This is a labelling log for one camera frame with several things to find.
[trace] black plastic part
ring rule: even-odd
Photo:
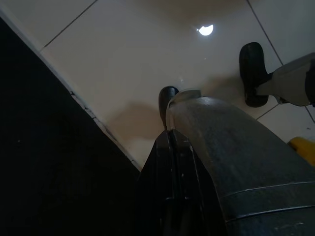
[[[0,235],[131,235],[140,172],[2,19],[0,32]]]
[[[173,86],[164,87],[158,96],[159,114],[166,128],[166,110],[169,101],[178,93],[178,89]]]
[[[311,61],[311,68],[306,73],[305,92],[310,103],[315,106],[315,60]]]
[[[240,52],[240,74],[244,84],[245,102],[250,107],[261,107],[268,96],[256,95],[255,88],[271,79],[265,69],[264,52],[259,43],[246,44]]]
[[[136,200],[137,236],[227,235],[213,181],[176,130],[157,138],[138,180]]]

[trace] white floor tile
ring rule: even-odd
[[[249,0],[284,64],[315,52],[314,0]]]
[[[209,24],[209,36],[196,31]],[[253,41],[264,48],[268,72],[281,65],[243,0],[102,0],[42,54],[143,166],[163,130],[164,86],[200,88],[254,118],[276,105],[244,103],[238,57]]]
[[[315,120],[315,107],[310,105],[310,106],[307,106],[307,109],[309,110],[311,116],[313,117],[313,120]]]
[[[0,0],[0,9],[14,24],[23,28],[23,33],[28,34],[40,50],[93,1]]]
[[[297,136],[315,138],[315,124],[305,107],[279,105],[258,121],[286,143]]]

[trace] yellow object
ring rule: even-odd
[[[289,144],[296,152],[308,161],[312,166],[315,166],[315,143],[301,137],[291,139]]]

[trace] black rubber wheel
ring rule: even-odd
[[[166,127],[166,110],[169,101],[178,93],[178,89],[173,86],[164,87],[158,96],[159,115],[163,121],[165,130]]]
[[[267,82],[264,52],[259,43],[246,44],[240,52],[240,74],[244,84],[245,102],[250,107],[261,107],[268,102],[268,96],[256,95],[256,87]]]

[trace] tile grout line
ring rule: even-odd
[[[264,32],[265,36],[267,37],[267,40],[269,41],[269,43],[270,43],[270,45],[271,45],[272,49],[274,50],[274,52],[275,52],[275,54],[276,54],[276,56],[277,56],[278,60],[280,61],[281,65],[284,65],[284,64],[283,64],[283,62],[282,62],[282,60],[280,59],[280,57],[279,57],[279,55],[278,55],[278,53],[277,53],[277,51],[276,51],[275,47],[274,47],[274,45],[272,44],[272,42],[271,42],[270,38],[268,37],[268,35],[267,35],[267,33],[266,33],[266,31],[265,31],[264,27],[262,26],[262,24],[261,24],[260,20],[258,19],[257,15],[256,15],[256,13],[255,13],[255,11],[254,11],[254,9],[253,9],[253,7],[252,7],[251,3],[250,3],[250,0],[246,0],[246,2],[247,2],[247,3],[248,3],[248,5],[250,6],[250,8],[251,8],[251,10],[252,10],[252,13],[254,14],[254,16],[255,16],[256,20],[258,21],[258,23],[259,23],[259,25],[260,25],[260,27],[261,27],[262,31]]]
[[[314,118],[312,117],[312,115],[311,115],[311,113],[310,113],[309,109],[308,109],[307,107],[305,107],[305,109],[306,109],[306,111],[308,112],[308,114],[310,115],[310,117],[311,117],[312,121],[315,123],[315,120],[314,120]]]
[[[74,20],[72,20],[66,27],[64,27],[52,40],[50,40],[40,51],[46,48],[49,44],[51,44],[62,32],[64,32],[69,26],[71,26],[80,16],[82,16],[91,6],[93,6],[98,0],[92,2],[87,8],[84,9]]]
[[[264,115],[266,115],[268,112],[270,112],[271,110],[273,110],[273,109],[276,108],[277,106],[279,106],[279,103],[278,103],[276,106],[274,106],[273,108],[271,108],[271,109],[269,109],[268,111],[266,111],[264,114],[262,114],[262,115],[261,115],[260,117],[258,117],[256,120],[262,118]]]

